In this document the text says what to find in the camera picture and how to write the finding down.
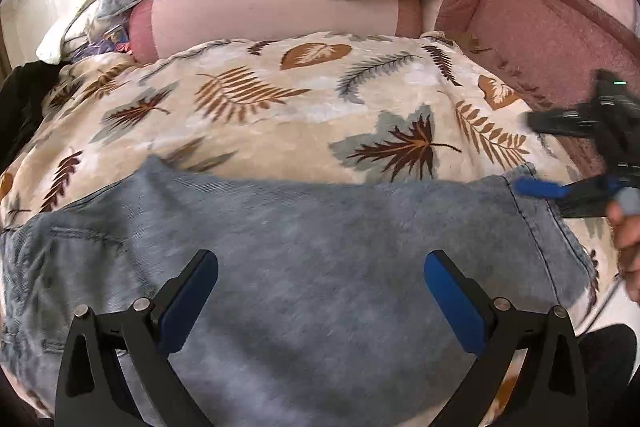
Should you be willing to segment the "person's right hand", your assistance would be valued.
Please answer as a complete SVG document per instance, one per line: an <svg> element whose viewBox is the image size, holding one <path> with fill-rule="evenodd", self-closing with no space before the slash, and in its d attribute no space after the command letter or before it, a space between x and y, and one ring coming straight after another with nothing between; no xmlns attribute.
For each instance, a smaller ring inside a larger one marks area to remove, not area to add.
<svg viewBox="0 0 640 427"><path fill-rule="evenodd" d="M640 299L640 217L627 216L622 206L613 200L608 204L606 217L613 229L614 245L618 250L618 271L631 301Z"/></svg>

